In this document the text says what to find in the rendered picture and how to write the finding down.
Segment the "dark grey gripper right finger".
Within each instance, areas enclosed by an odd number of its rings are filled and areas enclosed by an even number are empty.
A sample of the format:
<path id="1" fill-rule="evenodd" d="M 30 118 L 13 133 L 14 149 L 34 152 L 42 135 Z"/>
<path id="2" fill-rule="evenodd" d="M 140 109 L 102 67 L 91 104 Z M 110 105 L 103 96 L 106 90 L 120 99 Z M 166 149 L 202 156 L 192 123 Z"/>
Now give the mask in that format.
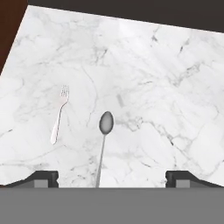
<path id="1" fill-rule="evenodd" d="M 189 171 L 167 171 L 165 173 L 165 178 L 166 188 L 221 188 L 221 185 L 216 185 L 214 183 L 199 179 Z"/>

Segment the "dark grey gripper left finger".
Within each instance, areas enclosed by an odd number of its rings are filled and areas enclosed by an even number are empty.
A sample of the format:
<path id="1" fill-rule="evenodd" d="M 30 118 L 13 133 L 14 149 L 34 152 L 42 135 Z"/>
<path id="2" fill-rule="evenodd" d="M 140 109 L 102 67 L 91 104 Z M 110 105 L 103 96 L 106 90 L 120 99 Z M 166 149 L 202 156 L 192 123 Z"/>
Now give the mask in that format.
<path id="1" fill-rule="evenodd" d="M 29 177 L 1 185 L 2 188 L 58 188 L 59 173 L 57 171 L 35 171 Z"/>

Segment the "silver fork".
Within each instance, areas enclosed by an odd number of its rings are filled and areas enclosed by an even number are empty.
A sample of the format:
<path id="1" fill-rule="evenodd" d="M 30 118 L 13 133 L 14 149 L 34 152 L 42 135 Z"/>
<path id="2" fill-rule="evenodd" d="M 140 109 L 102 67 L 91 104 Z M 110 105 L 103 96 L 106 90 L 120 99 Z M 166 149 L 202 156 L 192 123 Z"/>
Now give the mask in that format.
<path id="1" fill-rule="evenodd" d="M 62 111 L 63 107 L 67 104 L 68 99 L 69 99 L 69 86 L 64 85 L 62 87 L 60 95 L 59 95 L 59 109 L 58 109 L 56 120 L 55 120 L 53 128 L 52 128 L 52 134 L 51 134 L 51 138 L 50 138 L 51 144 L 56 144 L 56 142 L 57 142 L 59 126 L 60 126 L 61 111 Z"/>

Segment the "silver spoon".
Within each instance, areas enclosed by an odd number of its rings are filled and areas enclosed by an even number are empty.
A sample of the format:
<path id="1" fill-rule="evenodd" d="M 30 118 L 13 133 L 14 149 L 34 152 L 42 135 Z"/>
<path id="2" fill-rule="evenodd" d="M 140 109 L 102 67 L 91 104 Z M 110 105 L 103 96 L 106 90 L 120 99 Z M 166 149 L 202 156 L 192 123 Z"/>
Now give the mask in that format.
<path id="1" fill-rule="evenodd" d="M 95 182 L 96 188 L 98 188 L 100 186 L 100 181 L 101 181 L 102 159 L 103 159 L 106 135 L 108 135 L 112 131 L 113 128 L 114 128 L 114 117 L 111 112 L 106 111 L 101 116 L 101 119 L 99 122 L 99 129 L 100 129 L 101 133 L 103 134 L 103 140 L 102 140 L 102 147 L 101 147 L 100 162 L 99 162 L 97 176 L 96 176 L 96 182 Z"/>

